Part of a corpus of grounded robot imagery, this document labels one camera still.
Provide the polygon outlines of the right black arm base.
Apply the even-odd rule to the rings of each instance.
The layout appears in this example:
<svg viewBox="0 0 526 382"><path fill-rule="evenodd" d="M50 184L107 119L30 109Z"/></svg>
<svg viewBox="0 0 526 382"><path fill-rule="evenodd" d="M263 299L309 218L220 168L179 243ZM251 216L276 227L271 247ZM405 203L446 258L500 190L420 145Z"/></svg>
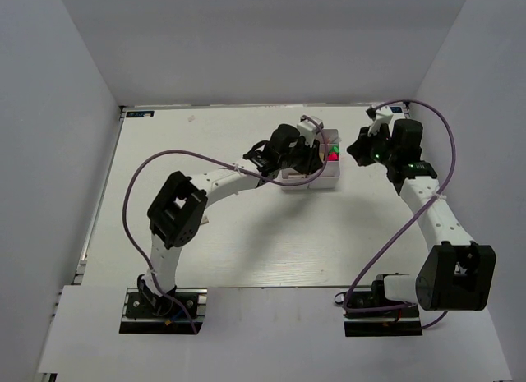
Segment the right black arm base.
<svg viewBox="0 0 526 382"><path fill-rule="evenodd" d="M396 310L362 312L364 308L397 305L396 301L376 301L370 288L353 293L348 307L357 313L344 312L344 334L347 338L386 338L422 336L422 325L417 306Z"/></svg>

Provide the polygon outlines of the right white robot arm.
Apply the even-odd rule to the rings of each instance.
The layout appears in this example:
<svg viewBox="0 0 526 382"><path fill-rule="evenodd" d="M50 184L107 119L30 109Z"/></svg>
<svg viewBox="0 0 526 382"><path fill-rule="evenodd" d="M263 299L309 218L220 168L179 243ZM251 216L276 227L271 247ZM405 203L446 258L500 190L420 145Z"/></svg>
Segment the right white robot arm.
<svg viewBox="0 0 526 382"><path fill-rule="evenodd" d="M454 216L434 168L422 160L423 126L399 119L361 128L348 153L365 167L379 163L410 208L428 255L416 276L380 274L372 285L372 308L390 315L403 304L426 311L481 311L487 305L496 265L491 246L480 245Z"/></svg>

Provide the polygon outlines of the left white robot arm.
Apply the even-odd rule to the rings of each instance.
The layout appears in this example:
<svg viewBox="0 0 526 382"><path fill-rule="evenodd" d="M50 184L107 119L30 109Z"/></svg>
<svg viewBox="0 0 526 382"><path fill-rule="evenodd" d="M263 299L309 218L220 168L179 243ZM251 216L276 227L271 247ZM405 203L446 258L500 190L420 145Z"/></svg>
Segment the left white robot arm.
<svg viewBox="0 0 526 382"><path fill-rule="evenodd" d="M241 191L276 183L285 169L306 176L323 169L319 155L326 139L323 127L322 120L304 116L295 127L279 125L269 140L253 145L236 163L221 163L200 175L176 171L168 176L147 211L150 263L137 284L148 309L155 315L172 310L182 248L197 234L207 208Z"/></svg>

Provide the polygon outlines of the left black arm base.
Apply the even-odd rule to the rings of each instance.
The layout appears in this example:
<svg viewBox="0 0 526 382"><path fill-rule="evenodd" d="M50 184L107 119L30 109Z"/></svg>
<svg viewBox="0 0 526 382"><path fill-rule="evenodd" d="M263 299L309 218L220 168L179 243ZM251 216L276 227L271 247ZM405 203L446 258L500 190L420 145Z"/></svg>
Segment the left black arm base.
<svg viewBox="0 0 526 382"><path fill-rule="evenodd" d="M175 293L189 312L199 333L205 320L207 290L205 288L183 288ZM128 288L122 308L120 334L193 335L189 319L182 308L164 299L160 311L155 311L137 288Z"/></svg>

